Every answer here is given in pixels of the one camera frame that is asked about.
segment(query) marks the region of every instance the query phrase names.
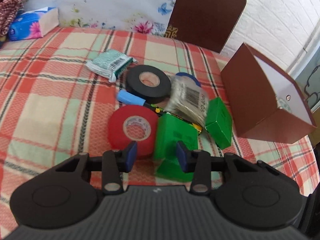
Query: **white floral board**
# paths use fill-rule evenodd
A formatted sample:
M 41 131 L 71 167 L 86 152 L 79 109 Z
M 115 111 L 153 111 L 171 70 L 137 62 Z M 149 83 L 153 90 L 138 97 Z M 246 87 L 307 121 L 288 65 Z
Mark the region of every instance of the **white floral board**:
M 29 0 L 25 10 L 58 7 L 60 26 L 163 35 L 176 0 Z

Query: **tablecloth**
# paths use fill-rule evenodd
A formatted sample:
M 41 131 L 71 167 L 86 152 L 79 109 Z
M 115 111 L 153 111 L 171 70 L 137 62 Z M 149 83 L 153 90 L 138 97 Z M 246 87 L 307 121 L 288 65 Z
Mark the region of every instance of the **tablecloth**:
M 106 126 L 121 107 L 116 93 L 124 88 L 126 73 L 111 84 L 84 66 L 106 49 L 168 75 L 191 73 L 210 98 L 220 96 L 230 110 L 219 68 L 228 59 L 195 45 L 141 33 L 61 27 L 41 39 L 5 43 L 0 49 L 1 237 L 17 225 L 9 208 L 16 187 L 72 155 L 98 156 L 111 148 Z M 206 133 L 199 136 L 199 148 L 214 156 L 232 152 L 250 162 L 263 160 L 295 179 L 302 194 L 313 192 L 319 173 L 308 137 L 288 145 L 238 138 L 233 132 L 227 149 L 217 148 Z M 137 161 L 123 174 L 124 185 L 177 184 L 156 178 L 155 168 L 151 159 Z M 212 181 L 218 187 L 220 174 L 212 172 Z M 95 172 L 91 184 L 100 183 Z

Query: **blue pen cap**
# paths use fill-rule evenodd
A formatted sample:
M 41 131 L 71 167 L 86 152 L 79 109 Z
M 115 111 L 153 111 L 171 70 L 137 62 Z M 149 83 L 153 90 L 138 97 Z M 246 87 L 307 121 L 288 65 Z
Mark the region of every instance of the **blue pen cap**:
M 120 90 L 117 95 L 117 100 L 126 104 L 126 105 L 136 105 L 136 106 L 143 106 L 145 103 L 145 100 L 137 97 L 133 94 L 130 94 L 129 92 L 125 90 Z

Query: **red tape roll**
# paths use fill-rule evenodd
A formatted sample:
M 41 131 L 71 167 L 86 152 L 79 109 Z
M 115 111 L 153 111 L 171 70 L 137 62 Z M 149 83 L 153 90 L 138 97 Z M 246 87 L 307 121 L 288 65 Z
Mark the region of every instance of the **red tape roll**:
M 153 153 L 158 115 L 144 106 L 123 106 L 116 110 L 108 123 L 108 139 L 114 149 L 124 149 L 130 141 L 137 141 L 137 157 Z

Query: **blue butterfly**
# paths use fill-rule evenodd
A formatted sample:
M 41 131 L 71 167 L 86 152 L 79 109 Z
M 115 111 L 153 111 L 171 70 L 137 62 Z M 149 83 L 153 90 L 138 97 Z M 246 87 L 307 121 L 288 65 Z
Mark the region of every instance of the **blue butterfly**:
M 161 13 L 161 15 L 166 15 L 167 13 L 170 13 L 172 10 L 167 9 L 167 3 L 163 3 L 159 8 L 158 8 L 158 13 Z

